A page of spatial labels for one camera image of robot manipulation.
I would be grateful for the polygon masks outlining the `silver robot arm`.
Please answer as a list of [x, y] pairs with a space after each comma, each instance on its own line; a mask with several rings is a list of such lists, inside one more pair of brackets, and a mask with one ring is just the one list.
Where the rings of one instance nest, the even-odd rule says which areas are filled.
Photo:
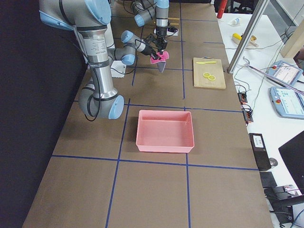
[[136, 53], [150, 57], [152, 64], [164, 70], [169, 55], [165, 39], [168, 26], [169, 3], [166, 0], [134, 0], [131, 4], [138, 26], [156, 21], [156, 33], [139, 38], [126, 30], [121, 35], [122, 48], [109, 44], [112, 12], [107, 0], [41, 0], [41, 21], [51, 27], [75, 33], [92, 77], [81, 90], [79, 106], [90, 121], [96, 118], [117, 119], [123, 112], [124, 98], [118, 94], [112, 80], [112, 64], [120, 61], [130, 66]]
[[131, 11], [137, 26], [142, 27], [148, 22], [155, 20], [155, 34], [153, 42], [158, 52], [163, 54], [167, 47], [167, 29], [169, 26], [169, 1], [168, 0], [133, 0]]

